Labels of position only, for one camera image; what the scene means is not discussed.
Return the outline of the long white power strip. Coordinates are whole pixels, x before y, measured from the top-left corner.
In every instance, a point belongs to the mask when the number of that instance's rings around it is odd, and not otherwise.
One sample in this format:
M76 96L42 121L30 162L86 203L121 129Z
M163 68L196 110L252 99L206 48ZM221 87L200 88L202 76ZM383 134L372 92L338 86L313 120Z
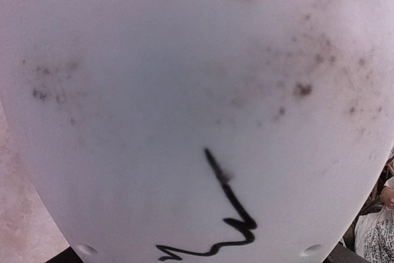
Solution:
M393 147L393 0L1 0L1 100L83 262L323 262Z

